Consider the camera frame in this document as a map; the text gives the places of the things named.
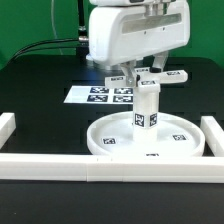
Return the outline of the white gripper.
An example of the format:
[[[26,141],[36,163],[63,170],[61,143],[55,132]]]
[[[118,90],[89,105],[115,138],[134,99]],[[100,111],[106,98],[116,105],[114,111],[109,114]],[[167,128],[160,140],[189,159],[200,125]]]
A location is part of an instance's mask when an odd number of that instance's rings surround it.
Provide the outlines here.
[[[89,0],[89,51],[93,61],[120,64],[126,86],[136,86],[136,62],[154,55],[153,73],[164,70],[169,50],[190,37],[187,0]]]

